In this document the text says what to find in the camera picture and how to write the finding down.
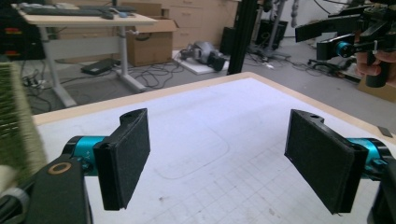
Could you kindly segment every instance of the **wicker basket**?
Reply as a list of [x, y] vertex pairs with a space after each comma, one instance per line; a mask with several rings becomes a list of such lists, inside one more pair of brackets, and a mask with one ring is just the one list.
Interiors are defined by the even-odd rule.
[[15, 63], [0, 63], [0, 92], [0, 165], [16, 170], [21, 182], [47, 162]]

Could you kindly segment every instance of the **desk leg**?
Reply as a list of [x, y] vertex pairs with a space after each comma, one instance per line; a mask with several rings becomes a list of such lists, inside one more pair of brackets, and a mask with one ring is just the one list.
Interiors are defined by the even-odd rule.
[[52, 89], [55, 91], [55, 94], [58, 95], [59, 99], [61, 99], [62, 103], [64, 103], [65, 107], [76, 106], [77, 103], [73, 100], [73, 98], [69, 95], [69, 93], [64, 89], [61, 85], [58, 74], [56, 72], [55, 62], [51, 58], [50, 46], [49, 46], [49, 36], [46, 30], [46, 27], [39, 27], [41, 40], [43, 43], [43, 49], [46, 53], [47, 63], [49, 65], [49, 71], [52, 78]]
[[126, 34], [125, 27], [121, 26], [120, 29], [120, 56], [121, 56], [121, 70], [118, 72], [119, 77], [125, 81], [130, 87], [132, 87], [137, 92], [142, 92], [146, 90], [136, 79], [128, 75], [128, 56], [126, 52]]

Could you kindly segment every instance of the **white table surface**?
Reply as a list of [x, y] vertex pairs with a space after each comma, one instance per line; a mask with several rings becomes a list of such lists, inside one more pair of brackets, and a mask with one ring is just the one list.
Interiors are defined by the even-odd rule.
[[[344, 137], [379, 137], [337, 118], [333, 109], [324, 112], [318, 102], [241, 77], [35, 121], [51, 161], [71, 137], [110, 135], [120, 115], [148, 109], [151, 153], [128, 209], [104, 211], [97, 177], [86, 177], [95, 223], [366, 223], [378, 182], [362, 180], [352, 212], [331, 215], [283, 155], [290, 110], [318, 114]], [[390, 138], [381, 140], [395, 152]]]

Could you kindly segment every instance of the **desk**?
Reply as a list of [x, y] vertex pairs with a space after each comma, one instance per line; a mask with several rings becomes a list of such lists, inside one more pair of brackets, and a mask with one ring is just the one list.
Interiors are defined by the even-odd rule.
[[332, 216], [283, 155], [292, 108], [344, 137], [396, 141], [375, 126], [252, 73], [34, 116], [49, 160], [75, 135], [109, 135], [148, 109], [151, 153], [128, 209], [104, 211], [86, 177], [95, 223], [366, 223], [378, 183], [362, 180], [350, 214]]
[[[135, 14], [132, 18], [119, 18], [115, 16], [114, 20], [105, 20], [99, 17], [70, 17], [70, 16], [37, 16], [27, 15], [20, 11], [20, 14], [30, 24], [36, 25], [41, 34], [43, 48], [46, 53], [47, 62], [52, 78], [52, 88], [58, 97], [62, 100], [65, 107], [77, 105], [69, 93], [62, 87], [55, 68], [55, 60], [73, 57], [84, 57], [100, 55], [107, 53], [120, 52], [121, 70], [118, 72], [119, 77], [128, 83], [135, 91], [141, 92], [146, 89], [141, 83], [128, 75], [128, 60], [126, 52], [126, 34], [125, 26], [134, 25], [151, 25], [155, 20]], [[119, 27], [119, 38], [100, 37], [100, 38], [83, 38], [53, 40], [49, 38], [47, 28], [49, 27]]]

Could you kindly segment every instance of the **black foam pad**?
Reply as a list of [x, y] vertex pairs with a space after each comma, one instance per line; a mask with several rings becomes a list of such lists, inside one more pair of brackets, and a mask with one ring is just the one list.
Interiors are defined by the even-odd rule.
[[147, 109], [120, 117], [120, 127], [93, 147], [106, 210], [126, 208], [149, 157]]
[[368, 151], [311, 113], [291, 110], [285, 156], [332, 214], [349, 213]]

